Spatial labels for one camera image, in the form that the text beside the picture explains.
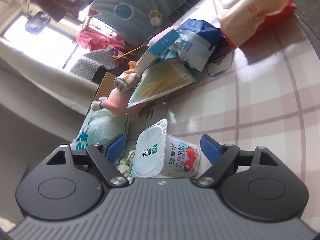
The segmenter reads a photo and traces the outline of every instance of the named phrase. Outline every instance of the strawberry image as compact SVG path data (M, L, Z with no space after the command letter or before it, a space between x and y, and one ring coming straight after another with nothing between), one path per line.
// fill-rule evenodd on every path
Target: strawberry image
M186 150L186 154L188 159L191 160L192 163L196 161L196 152L192 147L188 147L188 149Z
M193 161L192 160L186 160L183 166L184 166L183 167L183 171L188 172L193 167Z

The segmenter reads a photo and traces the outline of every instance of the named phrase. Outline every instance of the gray ribbed surface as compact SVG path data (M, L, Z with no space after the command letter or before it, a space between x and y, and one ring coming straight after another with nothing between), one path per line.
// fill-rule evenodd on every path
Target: gray ribbed surface
M215 191L189 179L135 179L127 188L111 190L84 217L64 223L26 218L9 235L14 240L311 240L316 233L299 219L277 224L245 219Z

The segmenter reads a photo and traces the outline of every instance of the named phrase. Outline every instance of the blue and white package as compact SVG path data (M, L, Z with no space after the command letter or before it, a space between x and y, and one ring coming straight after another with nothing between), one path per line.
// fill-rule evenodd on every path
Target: blue and white package
M202 71L222 40L220 29L202 20L188 19L179 26L180 39L174 43L179 58L190 68Z

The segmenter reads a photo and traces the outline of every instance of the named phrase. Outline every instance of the transparent plastic bag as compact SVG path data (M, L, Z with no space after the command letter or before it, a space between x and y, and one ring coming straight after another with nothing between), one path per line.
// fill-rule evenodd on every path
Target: transparent plastic bag
M198 79L179 59L159 62L142 74L141 82L133 92L128 108L160 98L196 81Z

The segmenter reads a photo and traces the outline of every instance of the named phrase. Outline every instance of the yogurt cup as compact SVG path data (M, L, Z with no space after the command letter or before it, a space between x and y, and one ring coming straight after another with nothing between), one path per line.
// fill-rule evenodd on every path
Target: yogurt cup
M198 147L168 134L167 127L167 119L162 119L140 134L131 172L133 178L196 175L200 163Z

